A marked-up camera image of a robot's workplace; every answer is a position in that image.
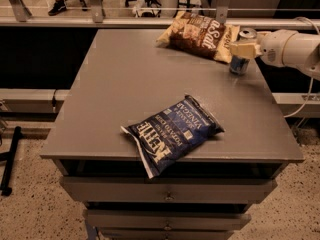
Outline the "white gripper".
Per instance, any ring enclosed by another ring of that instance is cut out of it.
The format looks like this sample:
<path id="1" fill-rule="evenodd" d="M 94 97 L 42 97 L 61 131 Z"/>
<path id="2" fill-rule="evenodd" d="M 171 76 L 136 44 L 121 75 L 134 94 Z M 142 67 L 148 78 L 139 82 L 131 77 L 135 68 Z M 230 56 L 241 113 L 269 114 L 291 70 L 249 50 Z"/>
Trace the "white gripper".
<path id="1" fill-rule="evenodd" d="M 275 67 L 294 67 L 284 60 L 284 54 L 289 39 L 297 34 L 294 30 L 277 30 L 274 32 L 258 31 L 256 41 L 237 41 L 230 44 L 232 55 L 244 58 L 254 59 L 256 57 L 271 66 Z"/>

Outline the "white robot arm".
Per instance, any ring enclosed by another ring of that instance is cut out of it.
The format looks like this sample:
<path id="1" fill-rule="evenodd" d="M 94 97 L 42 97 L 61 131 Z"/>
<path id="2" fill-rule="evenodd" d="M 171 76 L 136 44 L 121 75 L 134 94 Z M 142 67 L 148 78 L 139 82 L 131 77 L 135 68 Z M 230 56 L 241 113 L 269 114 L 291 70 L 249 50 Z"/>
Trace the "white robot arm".
<path id="1" fill-rule="evenodd" d="M 259 31 L 254 39 L 230 44 L 232 55 L 261 60 L 274 67 L 290 67 L 320 81 L 320 36 L 294 30 Z"/>

